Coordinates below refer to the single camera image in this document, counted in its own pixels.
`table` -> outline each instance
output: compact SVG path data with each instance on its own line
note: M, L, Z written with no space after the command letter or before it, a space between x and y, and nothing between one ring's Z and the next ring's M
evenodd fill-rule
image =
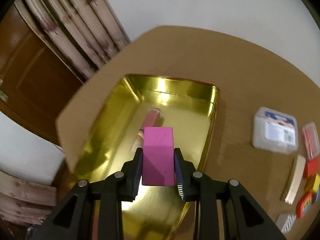
M293 158L305 154L301 136L297 152L277 154L252 146L252 128L260 106L293 115L299 129L311 121L320 127L320 89L305 74L276 54L240 38L188 27L155 28L100 70L58 118L58 134L71 169L101 102L127 73L179 77L217 86L220 101L205 173L221 181L238 179L273 221L283 212L295 212L305 181L293 205L285 204L281 196ZM84 107L83 97L89 96L85 87L106 92L86 99ZM77 113L69 110L75 108ZM287 239L301 239L319 210L320 203L316 203L303 219L297 219ZM177 239L192 238L192 219L192 215L186 216Z

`yellow block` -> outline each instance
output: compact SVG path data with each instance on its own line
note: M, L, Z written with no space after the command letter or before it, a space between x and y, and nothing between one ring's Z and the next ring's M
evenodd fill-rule
M317 193L320 185L320 175L316 174L307 179L307 183L304 187L304 191L311 193Z

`label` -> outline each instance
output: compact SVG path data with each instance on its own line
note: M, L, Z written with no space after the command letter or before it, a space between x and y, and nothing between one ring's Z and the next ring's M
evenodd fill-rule
M295 129L277 122L266 121L265 135L268 140L296 145Z
M292 126L294 127L294 121L292 119L288 118L288 117L284 117L282 115L275 114L275 113L268 112L268 111L265 112L265 116L269 117L269 118L271 118L273 120L277 120L278 123L282 123L284 125L292 124Z

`white wall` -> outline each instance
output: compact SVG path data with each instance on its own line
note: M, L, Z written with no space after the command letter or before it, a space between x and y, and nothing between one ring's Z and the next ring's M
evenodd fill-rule
M320 86L320 31L301 0L108 0L131 40L158 25L231 34L271 50Z
M0 170L50 185L64 158L54 144L24 129L0 112Z

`door handle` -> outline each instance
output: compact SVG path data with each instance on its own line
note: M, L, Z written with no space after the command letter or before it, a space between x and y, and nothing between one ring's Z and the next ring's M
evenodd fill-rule
M1 90L0 90L0 99L3 100L4 102L8 102L8 96L5 93L3 93Z

